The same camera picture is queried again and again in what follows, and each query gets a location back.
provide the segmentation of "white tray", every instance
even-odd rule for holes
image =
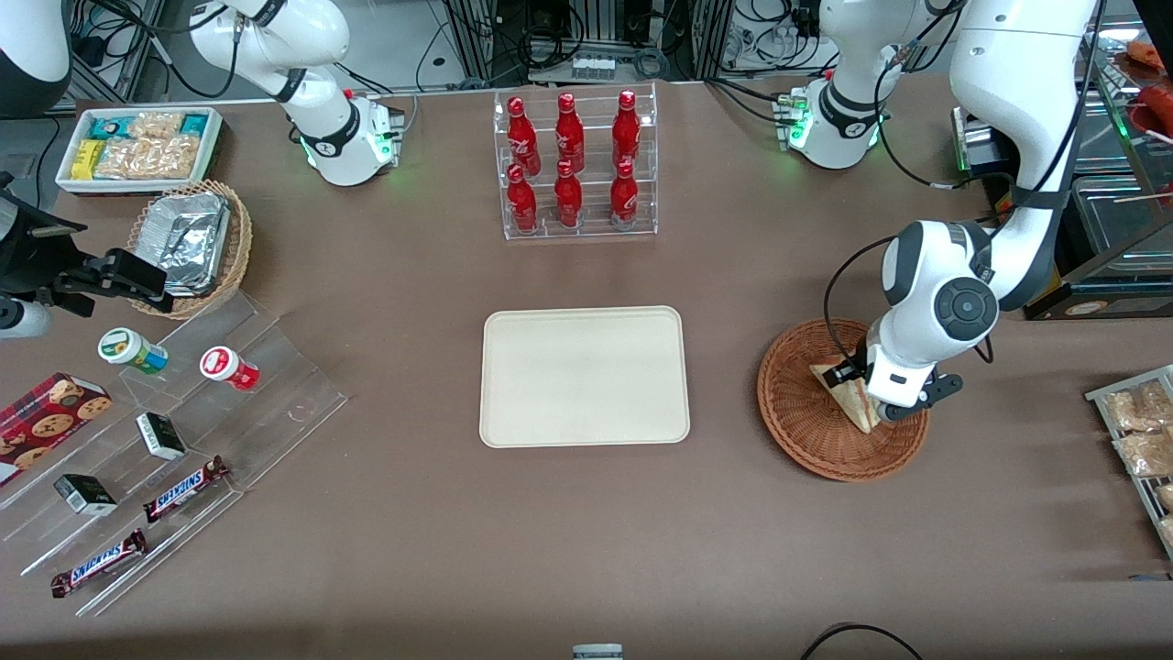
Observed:
[[[95,120],[123,117],[138,114],[141,111],[167,111],[183,113],[188,115],[208,115],[208,123],[199,136],[199,149],[196,151],[196,162],[191,166],[191,173],[187,178],[142,178],[142,179],[116,179],[116,178],[93,178],[81,179],[69,176],[73,169],[74,157],[77,156],[77,145],[89,135],[90,127]],[[216,140],[219,136],[221,114],[208,106],[151,106],[151,107],[120,107],[86,110],[77,117],[73,136],[69,138],[69,147],[65,157],[61,158],[61,166],[57,168],[57,185],[75,195],[136,195],[161,192],[171,190],[189,183],[198,183],[208,173],[208,165],[211,164],[212,152],[216,149]]]
[[[481,440],[490,448],[678,443],[687,435],[674,308],[499,311],[484,321]]]

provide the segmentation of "cookie box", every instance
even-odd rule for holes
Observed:
[[[111,404],[110,395],[99,386],[54,374],[0,410],[0,487],[35,465]]]

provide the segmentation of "brown tablecloth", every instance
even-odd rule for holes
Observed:
[[[847,171],[781,154],[705,86],[658,91],[659,236],[558,246],[501,236],[491,93],[425,97],[402,166],[353,189],[306,166],[278,106],[222,106],[219,178],[256,224],[244,287],[354,399],[97,619],[16,577],[0,546],[0,656],[537,659],[619,641],[632,660],[796,658],[845,620],[927,658],[1171,656],[1173,585],[1126,581],[1167,563],[1082,395],[1173,362],[1173,322],[1005,314],[994,367],[948,363],[965,390],[909,468],[809,475],[758,417],[764,351],[820,313],[860,245],[988,206],[881,150]],[[888,127],[914,170],[947,175],[951,103],[942,77],[901,82]],[[100,252],[142,204],[62,195],[56,211]],[[881,313],[877,271],[874,254],[848,272],[835,312]],[[481,444],[491,312],[645,304],[684,319],[683,443]],[[111,379],[94,347],[115,324],[170,327],[122,300],[55,315],[48,338],[0,345],[0,401],[54,370]]]

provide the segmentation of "small box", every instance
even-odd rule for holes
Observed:
[[[89,475],[62,475],[53,483],[53,488],[66,498],[66,504],[74,513],[107,516],[118,505],[102,488],[102,483]]]
[[[183,458],[188,449],[183,447],[179,434],[175,430],[175,424],[162,415],[144,413],[136,420],[138,423],[138,435],[147,443],[147,451],[151,456],[177,461]]]
[[[0,410],[0,487],[30,469],[114,402],[102,388],[54,374]]]

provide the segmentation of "clear acrylic shelf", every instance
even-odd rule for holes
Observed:
[[[621,231],[611,224],[611,182],[615,165],[611,162],[611,124],[618,111],[619,91],[636,93],[636,114],[639,116],[639,155],[635,162],[635,179],[639,184],[637,215],[631,229]],[[497,93],[493,115],[493,136],[496,147],[497,188],[501,190],[501,220],[507,240],[541,238],[616,238],[653,234],[659,229],[657,197],[658,141],[655,84],[583,86],[575,87],[575,107],[583,121],[586,165],[578,172],[583,188],[583,220],[577,229],[567,229],[558,222],[554,183],[558,162],[554,128],[558,121],[557,94],[560,90],[540,87]],[[506,168],[513,162],[509,151],[509,115],[504,110],[510,96],[526,102],[526,114],[537,131],[537,152],[542,170],[529,179],[537,195],[537,231],[522,233],[509,212],[509,185]]]
[[[54,576],[143,529],[148,554],[124,560],[62,600],[79,617],[114,604],[346,403],[276,319],[244,293],[191,318],[158,343],[170,354],[168,368],[155,376],[123,370],[107,388],[115,406],[21,476],[0,509],[4,551],[19,562],[22,576],[45,584],[45,598]],[[213,346],[228,346],[260,369],[253,390],[240,393],[199,374],[198,360]],[[171,419],[187,456],[168,462],[147,453],[135,420],[148,410]],[[142,505],[217,455],[231,472],[148,526]],[[117,509],[104,518],[74,513],[53,488],[65,474],[97,477]]]

